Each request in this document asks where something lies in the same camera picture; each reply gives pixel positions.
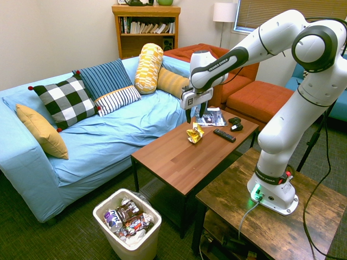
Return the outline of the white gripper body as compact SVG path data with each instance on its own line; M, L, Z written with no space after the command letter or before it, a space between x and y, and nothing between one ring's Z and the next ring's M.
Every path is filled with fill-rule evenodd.
M194 106L205 103L213 97L213 89L209 88L203 93L197 93L194 87L186 86L182 88L180 106L182 109L191 109Z

